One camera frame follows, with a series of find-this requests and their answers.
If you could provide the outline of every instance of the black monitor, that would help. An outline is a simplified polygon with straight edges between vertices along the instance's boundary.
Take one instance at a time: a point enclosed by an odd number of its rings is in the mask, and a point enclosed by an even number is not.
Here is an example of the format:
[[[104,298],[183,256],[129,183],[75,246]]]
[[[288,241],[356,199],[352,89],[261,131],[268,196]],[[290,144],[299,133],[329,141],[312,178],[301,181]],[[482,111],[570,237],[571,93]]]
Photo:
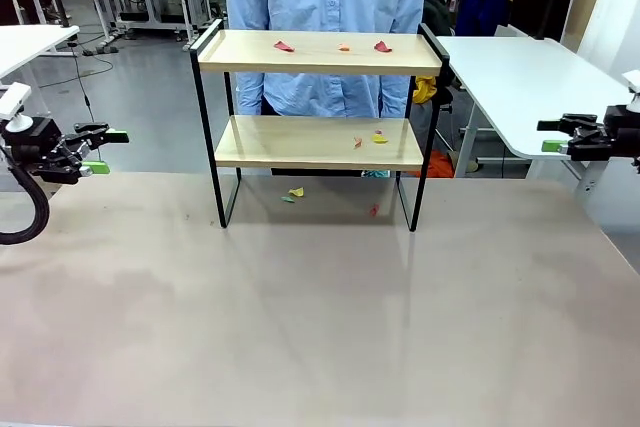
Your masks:
[[[549,0],[513,0],[509,23],[527,35],[535,37],[542,25]],[[555,0],[544,36],[558,42],[562,39],[572,0]]]

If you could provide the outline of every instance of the button-up shirt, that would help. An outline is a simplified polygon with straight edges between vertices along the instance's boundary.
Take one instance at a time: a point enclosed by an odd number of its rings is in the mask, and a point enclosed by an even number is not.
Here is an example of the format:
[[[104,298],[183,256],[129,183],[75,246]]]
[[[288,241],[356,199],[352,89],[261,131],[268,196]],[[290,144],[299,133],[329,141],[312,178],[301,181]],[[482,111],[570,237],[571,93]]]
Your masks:
[[[227,0],[227,9],[232,29],[416,33],[423,2]],[[237,84],[240,114],[259,114],[264,96],[281,115],[402,117],[409,78],[242,73]]]

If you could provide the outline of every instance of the blue pants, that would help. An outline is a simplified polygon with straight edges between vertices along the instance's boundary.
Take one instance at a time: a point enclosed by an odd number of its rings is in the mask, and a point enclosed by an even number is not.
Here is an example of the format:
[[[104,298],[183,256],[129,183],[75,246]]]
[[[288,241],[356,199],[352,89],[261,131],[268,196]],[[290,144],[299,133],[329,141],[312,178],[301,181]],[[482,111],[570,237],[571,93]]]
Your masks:
[[[506,9],[507,0],[462,0],[456,35],[493,37]]]

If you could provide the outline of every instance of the yellow paper scrap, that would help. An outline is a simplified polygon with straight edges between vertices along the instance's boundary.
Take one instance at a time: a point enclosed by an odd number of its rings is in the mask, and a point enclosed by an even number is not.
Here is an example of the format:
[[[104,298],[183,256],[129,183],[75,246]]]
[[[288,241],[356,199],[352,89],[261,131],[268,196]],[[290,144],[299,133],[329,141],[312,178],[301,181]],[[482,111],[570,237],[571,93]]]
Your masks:
[[[295,195],[296,197],[304,197],[304,188],[300,187],[299,189],[291,189],[289,193],[291,195]]]
[[[376,144],[386,144],[387,142],[389,142],[387,138],[381,134],[374,134],[374,136],[372,137],[372,140]]]

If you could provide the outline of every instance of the robotic arm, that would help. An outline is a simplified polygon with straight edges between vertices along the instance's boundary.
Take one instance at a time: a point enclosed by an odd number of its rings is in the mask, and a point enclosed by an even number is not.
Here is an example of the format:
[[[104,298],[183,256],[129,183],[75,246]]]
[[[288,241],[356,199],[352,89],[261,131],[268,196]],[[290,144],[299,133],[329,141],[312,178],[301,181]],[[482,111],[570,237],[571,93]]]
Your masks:
[[[0,97],[0,136],[5,142],[5,147],[0,149],[9,171],[33,200],[36,215],[27,229],[0,233],[0,245],[27,242],[47,225],[48,200],[33,176],[39,176],[44,182],[72,185],[81,177],[109,173],[107,164],[83,159],[104,144],[129,142],[126,132],[114,131],[106,123],[76,124],[74,134],[64,135],[53,119],[22,113],[24,101],[30,94],[29,86],[14,83]]]
[[[546,141],[545,152],[559,152],[575,161],[607,161],[628,157],[640,174],[640,71],[624,75],[634,94],[629,105],[607,108],[604,123],[595,115],[565,114],[560,120],[541,121],[539,131],[560,131],[573,135],[568,142]]]

